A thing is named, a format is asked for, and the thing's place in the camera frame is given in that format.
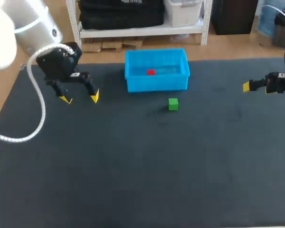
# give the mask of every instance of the white shelf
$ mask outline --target white shelf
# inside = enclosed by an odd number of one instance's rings
[[[84,30],[80,31],[81,38],[104,38],[104,37],[142,37],[142,36],[161,36],[176,34],[192,34],[203,32],[203,18],[200,17],[196,25],[173,28],[168,19],[165,19],[163,25],[148,28],[130,28],[115,30]]]
[[[199,21],[194,26],[185,26],[173,28],[169,21],[165,19],[163,25],[148,28],[130,28],[115,30],[84,30],[81,22],[77,23],[76,0],[66,0],[67,10],[69,13],[74,39],[81,47],[82,38],[105,38],[105,37],[137,37],[137,36],[160,36],[160,35],[177,35],[202,33],[201,45],[207,44],[208,30],[213,0],[204,0],[204,16],[200,16]]]

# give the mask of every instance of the red block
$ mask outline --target red block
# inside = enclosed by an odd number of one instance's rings
[[[153,75],[156,75],[156,72],[155,70],[147,70],[147,75],[153,76]]]

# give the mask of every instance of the dark gray mat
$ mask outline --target dark gray mat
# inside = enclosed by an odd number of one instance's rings
[[[80,85],[63,103],[34,67],[47,119],[27,143],[0,142],[0,228],[285,225],[285,94],[242,93],[282,59],[191,62],[188,91],[173,93],[128,94],[123,67],[80,66],[97,105]],[[23,70],[0,133],[26,136],[40,116]]]

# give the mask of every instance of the black cabinet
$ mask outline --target black cabinet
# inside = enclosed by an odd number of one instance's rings
[[[211,21],[218,35],[249,34],[258,0],[213,0]]]

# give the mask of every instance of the floor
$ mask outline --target floor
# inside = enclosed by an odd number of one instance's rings
[[[64,41],[73,41],[65,0],[44,1],[64,34]],[[237,59],[283,57],[284,51],[271,46],[259,45],[256,32],[250,35],[216,36],[210,29],[208,44],[200,46],[200,35],[191,35],[182,41],[172,41],[170,36],[146,38],[144,49],[185,48],[189,61],[206,59]],[[123,63],[125,51],[84,54],[80,63]],[[0,72],[0,110],[10,93],[22,64],[28,57],[19,47],[16,60],[8,69]]]

